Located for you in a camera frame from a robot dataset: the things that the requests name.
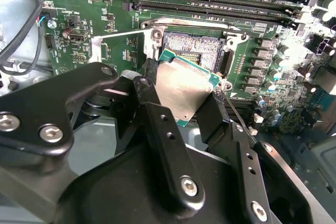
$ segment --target cable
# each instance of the cable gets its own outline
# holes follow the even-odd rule
[[[257,140],[255,139],[254,136],[251,135],[250,131],[248,130],[248,128],[246,127],[246,124],[244,122],[244,120],[242,119],[242,117],[239,115],[238,111],[236,110],[236,108],[233,106],[233,104],[231,103],[230,99],[227,97],[227,95],[223,92],[223,96],[225,98],[225,100],[227,101],[227,103],[230,105],[230,107],[232,108],[233,112],[236,114],[236,116],[238,117],[240,124],[242,125],[243,129],[246,131],[247,135],[254,141],[253,144],[255,144],[257,142]]]
[[[43,0],[35,0],[35,7],[17,35],[8,43],[8,45],[0,52],[0,65],[4,63],[22,44],[26,38],[35,20],[40,15],[43,7]]]
[[[39,26],[35,57],[31,65],[25,71],[23,72],[9,71],[9,70],[6,70],[2,65],[0,65],[0,71],[10,76],[24,76],[25,74],[30,73],[37,65],[37,61],[38,61],[38,58],[41,52],[42,40],[43,40],[43,28]]]

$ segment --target electrolytic capacitor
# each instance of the electrolytic capacitor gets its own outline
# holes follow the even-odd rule
[[[328,10],[336,9],[336,1],[335,0],[318,0],[317,5],[325,8],[325,9],[328,9]]]
[[[272,116],[274,117],[275,120],[279,120],[281,118],[281,114],[279,113],[278,110],[272,111]]]
[[[274,116],[270,117],[268,121],[272,126],[275,126],[278,123],[278,120],[276,120]]]
[[[333,15],[334,14],[332,12],[327,12],[326,10],[319,10],[316,13],[316,18],[319,18],[323,22],[327,22],[327,21],[331,20],[331,18],[333,17]]]
[[[328,45],[333,47],[333,48],[336,48],[336,38],[329,39]]]
[[[264,106],[265,105],[265,101],[263,100],[263,97],[262,96],[258,96],[256,98],[256,103],[259,105],[259,106]]]
[[[333,49],[331,46],[328,44],[323,43],[322,47],[322,52],[326,53],[329,56],[333,56],[336,52],[335,49]]]
[[[266,89],[267,89],[269,92],[273,92],[273,91],[275,91],[275,89],[276,89],[276,86],[275,86],[274,83],[271,82],[271,81],[266,82],[266,83],[265,83],[265,87],[266,87]]]
[[[314,93],[316,91],[316,87],[311,84],[310,82],[308,81],[305,81],[303,83],[303,86],[310,92],[310,93]]]
[[[71,33],[72,33],[72,28],[68,27],[62,31],[62,36],[64,39],[67,39]]]
[[[276,69],[273,69],[269,74],[274,78],[275,81],[278,81],[281,78],[281,73]]]
[[[278,57],[274,60],[274,63],[279,67],[283,68],[287,65],[288,62],[284,58]]]
[[[304,68],[298,68],[298,72],[305,78],[310,77],[310,73]]]

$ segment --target black metal bracket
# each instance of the black metal bracket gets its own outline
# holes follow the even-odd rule
[[[92,63],[1,97],[0,116],[14,116],[18,125],[8,120],[8,131],[6,127],[0,131],[0,163],[39,166],[42,172],[57,168],[72,147],[72,128],[84,100],[99,90],[112,88],[117,79],[113,69]],[[62,137],[58,141],[43,140],[40,133],[46,126],[57,127]]]
[[[210,153],[231,164],[239,188],[236,204],[243,213],[244,221],[272,223],[258,155],[249,147],[249,137],[243,128],[230,121],[222,99],[220,94],[209,95],[196,113],[202,141],[208,144]],[[261,207],[259,214],[255,206]]]

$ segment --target silver screw head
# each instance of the silver screw head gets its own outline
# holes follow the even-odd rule
[[[40,130],[40,137],[49,143],[56,143],[63,137],[63,131],[56,126],[45,126]]]
[[[236,128],[237,128],[237,130],[239,130],[240,132],[243,132],[243,128],[242,128],[239,124],[236,124]]]
[[[181,186],[185,194],[189,196],[197,194],[197,185],[191,178],[183,177],[181,179]]]
[[[258,202],[252,201],[251,207],[253,213],[258,217],[259,220],[261,220],[262,222],[267,221],[267,214],[264,208],[262,208],[262,206]]]
[[[272,147],[269,146],[268,144],[263,144],[264,148],[268,151],[268,152],[272,152]]]
[[[104,74],[107,74],[108,76],[113,75],[112,70],[111,70],[110,68],[108,68],[108,67],[102,67],[102,68],[101,68],[101,71],[102,71]]]
[[[20,120],[14,115],[0,115],[0,131],[13,131],[20,126]]]
[[[47,27],[49,27],[50,29],[56,29],[57,27],[57,23],[54,20],[48,20],[47,22]]]

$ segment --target black plastic part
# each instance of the black plastic part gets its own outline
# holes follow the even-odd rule
[[[142,141],[76,179],[61,197],[53,223],[233,223],[239,219],[240,214],[232,210],[230,166],[186,151],[194,166],[201,168],[198,172],[206,188],[204,206],[194,217],[180,220],[162,205],[162,178],[148,144]]]
[[[109,69],[111,75],[102,68]],[[96,62],[1,97],[1,114],[18,117],[20,126],[0,132],[0,164],[35,165],[43,172],[57,168],[73,144],[73,125],[68,115],[72,113],[71,121],[76,121],[84,100],[112,87],[117,79],[113,69]],[[42,140],[39,131],[47,125],[59,127],[62,139],[56,143]]]

